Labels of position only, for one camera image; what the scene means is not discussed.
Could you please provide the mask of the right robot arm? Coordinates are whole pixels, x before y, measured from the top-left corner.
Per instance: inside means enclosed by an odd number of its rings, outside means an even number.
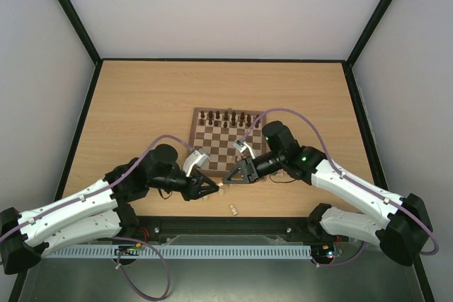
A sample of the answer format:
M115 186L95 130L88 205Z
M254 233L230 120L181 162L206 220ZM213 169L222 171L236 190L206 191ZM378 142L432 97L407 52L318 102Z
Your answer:
M299 145L280 121L266 124L262 133L269 151L238 161L223 178L224 184L252 184L283 170L292 179L326 190L358 210L351 213L319 204L307 218L314 238L347 236L377 246L400 265L414 263L432 232L428 211L419 196L402 197L353 175L326 153Z

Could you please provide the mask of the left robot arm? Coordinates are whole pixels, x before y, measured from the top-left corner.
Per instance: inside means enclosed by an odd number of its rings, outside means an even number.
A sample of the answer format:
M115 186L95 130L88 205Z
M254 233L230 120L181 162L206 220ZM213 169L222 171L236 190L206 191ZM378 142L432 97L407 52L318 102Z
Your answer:
M130 238L139 228L131 202L150 189L177 192L185 201L201 199L219 185L198 167L209 156L194 150L182 167L178 153L160 144L129 163L119 165L86 189L43 207L1 212L1 265L5 274L17 274L42 258L70 245L101 238Z

